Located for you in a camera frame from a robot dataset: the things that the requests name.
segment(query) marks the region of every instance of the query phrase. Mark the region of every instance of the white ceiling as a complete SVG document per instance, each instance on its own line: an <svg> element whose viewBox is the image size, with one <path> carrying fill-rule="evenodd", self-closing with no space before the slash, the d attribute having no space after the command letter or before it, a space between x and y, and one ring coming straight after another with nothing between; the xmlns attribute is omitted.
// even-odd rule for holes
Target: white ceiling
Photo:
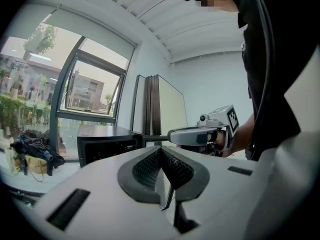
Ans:
<svg viewBox="0 0 320 240"><path fill-rule="evenodd" d="M237 13L213 11L191 0L112 0L143 23L170 52L171 62L240 51L243 29Z"/></svg>

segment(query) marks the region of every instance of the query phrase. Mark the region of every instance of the bag handle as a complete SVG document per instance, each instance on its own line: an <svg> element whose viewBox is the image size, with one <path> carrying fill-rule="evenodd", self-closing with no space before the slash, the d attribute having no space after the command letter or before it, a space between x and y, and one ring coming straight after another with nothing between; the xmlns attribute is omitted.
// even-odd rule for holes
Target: bag handle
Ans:
<svg viewBox="0 0 320 240"><path fill-rule="evenodd" d="M40 166L40 171L41 171L41 175L42 175L42 180L38 180L38 179L33 175L32 170L29 170L29 171L30 171L32 177L33 177L37 182L43 182L43 181L44 181L44 172L42 171L42 164L41 164L41 161L40 161L40 160L38 160L38 164L39 164L39 166Z"/></svg>

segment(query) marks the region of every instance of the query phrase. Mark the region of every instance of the black cable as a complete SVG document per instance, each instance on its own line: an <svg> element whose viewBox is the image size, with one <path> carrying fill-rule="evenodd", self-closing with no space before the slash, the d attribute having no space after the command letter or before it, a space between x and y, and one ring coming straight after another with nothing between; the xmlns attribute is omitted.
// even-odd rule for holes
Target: black cable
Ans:
<svg viewBox="0 0 320 240"><path fill-rule="evenodd" d="M264 113L266 110L266 106L268 105L268 101L270 99L271 94L271 79L274 75L275 70L275 39L274 33L271 24L271 18L267 9L267 6L264 0L256 0L257 7L259 10L259 16L261 20L261 25L263 29L264 42L265 42L265 51L266 51L266 72L265 72L265 80L264 87L261 97L261 102L259 106L259 110L257 116L255 118L255 124L253 127L252 135L251 135L251 144L250 151L251 154L250 160L252 160L255 156L257 147L257 137L259 136L259 131L261 130Z"/></svg>

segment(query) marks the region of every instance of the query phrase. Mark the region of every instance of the pile of clothes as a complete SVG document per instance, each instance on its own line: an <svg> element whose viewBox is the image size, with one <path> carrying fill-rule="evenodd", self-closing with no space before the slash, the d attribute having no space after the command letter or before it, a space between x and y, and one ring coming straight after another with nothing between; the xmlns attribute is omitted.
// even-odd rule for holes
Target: pile of clothes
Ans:
<svg viewBox="0 0 320 240"><path fill-rule="evenodd" d="M18 153L20 167L25 175L28 174L25 155L41 158L47 163L47 174L52 176L53 168L57 168L65 163L62 156L51 147L48 134L37 130L26 130L19 134L16 141L10 144Z"/></svg>

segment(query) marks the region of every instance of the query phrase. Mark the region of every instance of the whiteboard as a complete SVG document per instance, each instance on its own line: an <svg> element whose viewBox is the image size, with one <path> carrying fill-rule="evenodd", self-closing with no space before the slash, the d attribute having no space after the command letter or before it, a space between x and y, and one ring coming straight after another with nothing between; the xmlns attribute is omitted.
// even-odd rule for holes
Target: whiteboard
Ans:
<svg viewBox="0 0 320 240"><path fill-rule="evenodd" d="M174 88L170 83L158 76L161 134L167 135L168 131L187 127L187 114L183 94ZM164 141L163 145L176 146Z"/></svg>
<svg viewBox="0 0 320 240"><path fill-rule="evenodd" d="M144 128L144 102L145 102L145 86L146 79L138 75L137 76L137 88L136 88L136 96L133 97L135 99L134 111L133 111L133 127L132 131L142 134Z"/></svg>

